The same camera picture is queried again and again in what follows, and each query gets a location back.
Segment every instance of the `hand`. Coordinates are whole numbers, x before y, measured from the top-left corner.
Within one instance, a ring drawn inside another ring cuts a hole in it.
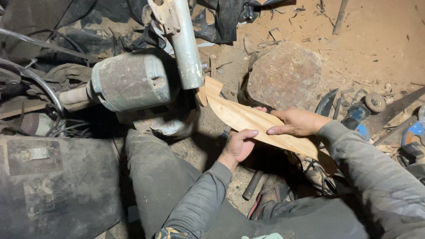
[[[233,172],[238,163],[244,161],[254,148],[253,137],[258,135],[258,130],[244,129],[240,132],[231,130],[227,136],[227,143],[218,161]]]
[[[255,107],[255,109],[266,112],[266,108]],[[282,120],[285,125],[273,126],[267,130],[267,134],[293,134],[306,136],[317,134],[317,132],[332,119],[319,114],[291,107],[287,111],[271,111],[271,115]]]

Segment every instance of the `person's right hand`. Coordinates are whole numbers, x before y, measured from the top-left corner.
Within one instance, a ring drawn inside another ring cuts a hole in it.
[[[266,108],[254,107],[259,111],[266,112]],[[291,107],[286,111],[271,111],[271,115],[282,120],[285,125],[273,126],[267,130],[267,134],[293,134],[306,136],[317,132],[332,119],[319,114]]]

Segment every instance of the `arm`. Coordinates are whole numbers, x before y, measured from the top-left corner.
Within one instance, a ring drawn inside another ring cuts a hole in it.
[[[383,238],[418,238],[425,235],[425,187],[407,170],[336,120],[291,108],[272,111],[284,121],[269,134],[316,134],[374,221]]]
[[[205,236],[223,203],[232,172],[251,153],[256,130],[231,131],[217,162],[177,203],[155,238],[201,238]]]

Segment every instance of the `wooden stick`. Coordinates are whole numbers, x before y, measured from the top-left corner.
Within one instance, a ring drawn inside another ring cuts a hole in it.
[[[339,35],[341,31],[341,24],[344,19],[345,15],[345,7],[347,6],[348,0],[342,0],[340,12],[338,13],[337,21],[335,22],[334,31],[332,32],[332,35]]]

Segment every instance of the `curved wooden board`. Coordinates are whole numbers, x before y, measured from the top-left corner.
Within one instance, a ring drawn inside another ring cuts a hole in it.
[[[207,95],[205,94],[205,86],[196,88],[196,99],[202,107],[207,106]]]
[[[334,174],[336,172],[337,167],[333,159],[318,150],[308,138],[296,137],[290,134],[268,135],[266,133],[267,129],[276,125],[284,125],[284,123],[271,114],[221,98],[219,95],[222,87],[222,83],[211,77],[205,77],[205,91],[208,103],[214,113],[225,124],[237,131],[246,128],[256,129],[259,133],[255,139],[317,159],[327,173]]]

